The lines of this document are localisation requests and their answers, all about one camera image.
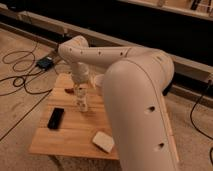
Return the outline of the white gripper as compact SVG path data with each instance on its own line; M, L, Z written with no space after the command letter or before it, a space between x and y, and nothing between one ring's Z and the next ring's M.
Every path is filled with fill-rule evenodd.
M71 77L75 84L80 85L89 81L89 67L84 63L71 65Z

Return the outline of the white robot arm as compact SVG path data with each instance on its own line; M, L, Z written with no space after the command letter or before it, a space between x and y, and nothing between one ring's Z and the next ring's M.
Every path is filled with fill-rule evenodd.
M77 84L85 65L106 69L102 97L123 171L179 171L163 97L174 76L170 55L142 46L91 47L82 36L59 45Z

